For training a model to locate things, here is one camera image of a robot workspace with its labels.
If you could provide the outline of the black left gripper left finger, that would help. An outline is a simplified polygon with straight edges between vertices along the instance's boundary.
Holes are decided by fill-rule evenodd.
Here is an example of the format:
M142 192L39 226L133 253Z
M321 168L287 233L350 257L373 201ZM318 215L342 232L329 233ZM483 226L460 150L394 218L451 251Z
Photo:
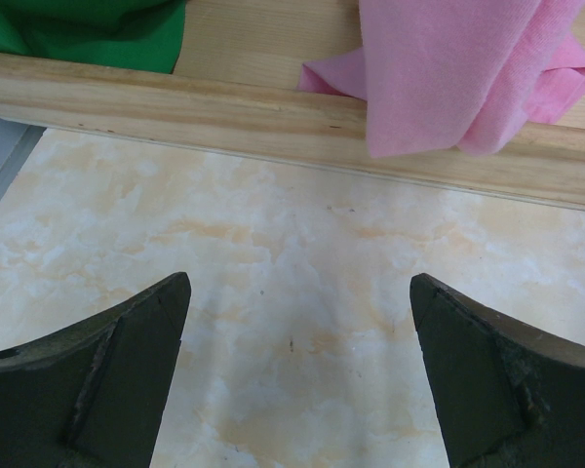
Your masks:
M0 467L149 466L190 297L177 272L0 351Z

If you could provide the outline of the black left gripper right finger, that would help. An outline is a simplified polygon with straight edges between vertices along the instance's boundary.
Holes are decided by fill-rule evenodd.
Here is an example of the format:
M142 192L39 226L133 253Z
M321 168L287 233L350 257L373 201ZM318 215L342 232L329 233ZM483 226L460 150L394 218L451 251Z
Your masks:
M585 467L585 346L428 274L409 298L452 467Z

